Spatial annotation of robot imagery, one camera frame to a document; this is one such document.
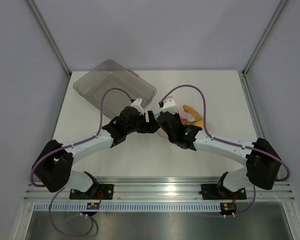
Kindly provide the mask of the clear zip top bag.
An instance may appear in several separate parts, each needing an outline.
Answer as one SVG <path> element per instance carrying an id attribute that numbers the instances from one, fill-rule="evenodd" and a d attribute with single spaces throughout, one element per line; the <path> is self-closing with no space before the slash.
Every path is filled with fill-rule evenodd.
<path id="1" fill-rule="evenodd" d="M 176 104 L 176 106 L 178 110 L 176 114 L 159 111 L 154 115 L 161 130 L 166 133 L 171 141 L 176 141 L 183 136 L 195 136 L 198 131 L 205 129 L 205 127 L 201 128 L 192 124 L 194 118 L 184 111 L 183 105 Z"/>

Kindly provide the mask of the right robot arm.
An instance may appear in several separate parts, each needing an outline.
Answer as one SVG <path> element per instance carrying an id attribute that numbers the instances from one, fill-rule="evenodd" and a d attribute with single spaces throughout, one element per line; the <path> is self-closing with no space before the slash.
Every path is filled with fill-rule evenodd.
<path id="1" fill-rule="evenodd" d="M 243 166 L 220 177 L 216 190 L 222 198 L 229 198 L 239 189 L 250 186 L 271 190 L 278 180 L 282 161 L 263 138 L 248 142 L 209 136 L 199 126 L 183 125 L 177 113 L 167 111 L 159 115 L 157 123 L 167 134 L 168 140 L 178 147 L 213 153 Z"/>

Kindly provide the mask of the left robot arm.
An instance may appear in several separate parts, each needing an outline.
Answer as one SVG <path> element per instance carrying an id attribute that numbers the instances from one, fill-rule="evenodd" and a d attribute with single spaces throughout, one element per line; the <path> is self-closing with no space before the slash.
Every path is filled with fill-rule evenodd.
<path id="1" fill-rule="evenodd" d="M 37 188 L 47 188 L 51 193 L 72 189 L 87 199 L 93 199 L 98 194 L 97 179 L 87 171 L 73 170 L 73 164 L 121 144 L 129 134 L 153 134 L 159 128 L 151 110 L 140 113 L 136 108 L 127 106 L 97 133 L 77 142 L 50 140 L 32 166 L 30 182 Z"/>

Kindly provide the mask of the smoky clear plastic bin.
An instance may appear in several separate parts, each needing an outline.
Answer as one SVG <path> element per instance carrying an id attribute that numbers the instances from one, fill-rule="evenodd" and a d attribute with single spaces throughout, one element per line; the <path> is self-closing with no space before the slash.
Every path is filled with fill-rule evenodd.
<path id="1" fill-rule="evenodd" d="M 108 59 L 73 84 L 73 89 L 109 119 L 118 116 L 131 104 L 131 99 L 142 99 L 141 106 L 150 104 L 157 89 L 133 71 Z"/>

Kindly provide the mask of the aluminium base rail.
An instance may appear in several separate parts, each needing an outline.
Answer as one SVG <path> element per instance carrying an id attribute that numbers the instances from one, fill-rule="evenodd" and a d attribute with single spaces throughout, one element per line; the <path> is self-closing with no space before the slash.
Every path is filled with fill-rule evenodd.
<path id="1" fill-rule="evenodd" d="M 113 202 L 201 202 L 202 184 L 214 184 L 217 177 L 98 177 L 101 184 L 113 184 Z M 288 181 L 276 182 L 271 190 L 256 188 L 257 202 L 294 202 Z"/>

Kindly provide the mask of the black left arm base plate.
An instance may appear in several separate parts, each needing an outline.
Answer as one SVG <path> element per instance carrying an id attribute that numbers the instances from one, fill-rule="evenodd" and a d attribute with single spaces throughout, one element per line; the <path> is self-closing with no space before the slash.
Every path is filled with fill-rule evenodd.
<path id="1" fill-rule="evenodd" d="M 81 192 L 79 190 L 71 189 L 69 194 L 70 200 L 112 200 L 114 194 L 113 184 L 99 183 L 93 185 L 88 191 Z"/>

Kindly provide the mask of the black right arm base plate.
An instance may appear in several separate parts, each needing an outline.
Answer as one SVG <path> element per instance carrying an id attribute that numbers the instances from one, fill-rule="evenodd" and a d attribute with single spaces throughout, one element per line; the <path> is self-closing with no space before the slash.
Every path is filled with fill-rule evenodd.
<path id="1" fill-rule="evenodd" d="M 236 192 L 227 189 L 218 190 L 216 183 L 205 183 L 200 185 L 200 192 L 203 200 L 246 200 L 247 194 L 245 188 L 240 188 Z"/>

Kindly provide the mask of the aluminium frame rail right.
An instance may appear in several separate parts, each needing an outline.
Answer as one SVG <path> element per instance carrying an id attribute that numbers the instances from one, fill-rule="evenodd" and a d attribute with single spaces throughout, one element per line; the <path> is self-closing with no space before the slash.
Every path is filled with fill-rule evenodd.
<path id="1" fill-rule="evenodd" d="M 248 110 L 250 113 L 250 117 L 252 119 L 252 124 L 255 130 L 257 137 L 266 139 L 265 132 L 263 130 L 263 126 L 257 111 L 257 105 L 255 103 L 253 92 L 249 86 L 248 79 L 245 77 L 242 71 L 238 71 L 238 75 L 240 78 L 241 86 L 243 89 L 243 93 L 247 102 Z"/>

